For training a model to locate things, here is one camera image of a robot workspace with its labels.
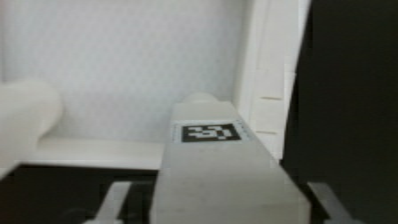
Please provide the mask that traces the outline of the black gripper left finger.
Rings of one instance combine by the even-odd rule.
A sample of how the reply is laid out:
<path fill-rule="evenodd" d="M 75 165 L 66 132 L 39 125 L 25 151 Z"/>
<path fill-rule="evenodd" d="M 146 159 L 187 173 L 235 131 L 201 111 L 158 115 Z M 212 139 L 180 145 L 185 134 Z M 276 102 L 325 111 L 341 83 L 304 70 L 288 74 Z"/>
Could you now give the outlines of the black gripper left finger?
<path fill-rule="evenodd" d="M 125 221 L 119 219 L 119 213 L 123 209 L 130 187 L 130 182 L 112 183 L 96 216 L 87 221 L 87 224 L 125 224 Z"/>

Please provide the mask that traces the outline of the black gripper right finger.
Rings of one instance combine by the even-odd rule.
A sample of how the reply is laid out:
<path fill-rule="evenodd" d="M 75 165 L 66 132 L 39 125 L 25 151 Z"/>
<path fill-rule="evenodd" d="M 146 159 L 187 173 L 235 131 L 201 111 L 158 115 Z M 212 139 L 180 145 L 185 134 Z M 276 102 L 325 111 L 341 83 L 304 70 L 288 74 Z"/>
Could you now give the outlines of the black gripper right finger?
<path fill-rule="evenodd" d="M 366 224 L 352 217 L 329 184 L 325 182 L 309 182 L 308 185 L 329 215 L 324 224 Z"/>

